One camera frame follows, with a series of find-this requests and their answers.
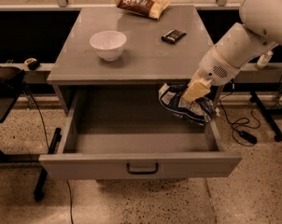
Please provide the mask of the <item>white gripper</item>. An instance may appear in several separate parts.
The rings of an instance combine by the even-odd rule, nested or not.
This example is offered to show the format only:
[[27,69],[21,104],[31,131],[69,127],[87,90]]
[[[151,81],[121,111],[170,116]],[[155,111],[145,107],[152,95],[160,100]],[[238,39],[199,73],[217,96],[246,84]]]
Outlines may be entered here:
[[240,72],[239,68],[229,65],[221,56],[217,47],[212,47],[199,63],[196,71],[182,98],[191,103],[210,92],[211,84],[221,86],[234,79]]

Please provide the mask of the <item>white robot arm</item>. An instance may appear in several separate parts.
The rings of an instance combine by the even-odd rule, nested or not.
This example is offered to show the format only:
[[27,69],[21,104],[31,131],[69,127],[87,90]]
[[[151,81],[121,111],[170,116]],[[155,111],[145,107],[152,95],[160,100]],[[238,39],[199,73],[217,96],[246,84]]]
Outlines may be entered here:
[[241,21],[205,54],[182,98],[193,102],[234,79],[250,60],[282,46],[282,0],[243,0]]

